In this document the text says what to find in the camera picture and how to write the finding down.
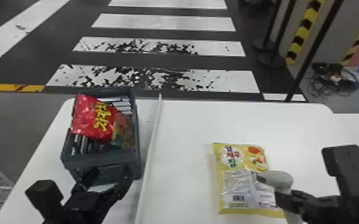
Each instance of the white road marking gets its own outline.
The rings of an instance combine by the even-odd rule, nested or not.
[[[0,58],[69,0],[40,0],[0,26]]]
[[[109,6],[226,9],[224,0],[112,0]]]
[[[83,37],[74,51],[184,54],[244,57],[242,44],[238,41],[192,41],[140,38]]]
[[[62,64],[47,86],[140,86],[183,91],[258,93],[251,71],[165,70]]]
[[[196,17],[171,15],[101,14],[93,28],[210,30],[235,32],[228,17]]]

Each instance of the tangled wires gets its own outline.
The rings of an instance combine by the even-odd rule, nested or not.
[[[337,76],[334,78],[333,74],[320,74],[313,72],[313,75],[306,77],[309,79],[307,91],[315,98],[326,99],[327,96],[339,95],[341,97],[349,97],[354,91],[359,88],[359,81],[354,73],[347,69],[342,71],[348,73],[351,77]]]

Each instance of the yellow snack bag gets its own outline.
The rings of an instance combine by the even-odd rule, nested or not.
[[[263,148],[256,145],[213,143],[217,164],[219,214],[260,214],[284,217],[272,187],[256,180],[267,171]]]

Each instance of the snack bag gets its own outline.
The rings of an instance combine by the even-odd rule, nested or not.
[[[268,170],[264,150],[255,145],[213,143],[219,185],[219,214],[260,214],[284,217],[272,187],[256,174]]]
[[[85,135],[92,139],[114,141],[114,123],[122,118],[122,114],[96,98],[78,95],[74,106],[72,133]]]

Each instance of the robotic arm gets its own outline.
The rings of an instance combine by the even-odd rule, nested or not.
[[[274,188],[276,203],[284,210],[289,224],[359,223],[359,148],[356,145],[325,148],[322,155],[341,195],[316,198],[292,191],[293,178],[281,171],[262,172],[257,180]]]
[[[25,193],[45,219],[44,224],[100,224],[110,208],[128,192],[134,177],[125,166],[115,186],[103,192],[89,192],[99,174],[99,169],[94,167],[84,175],[63,206],[63,195],[52,180],[37,181]]]

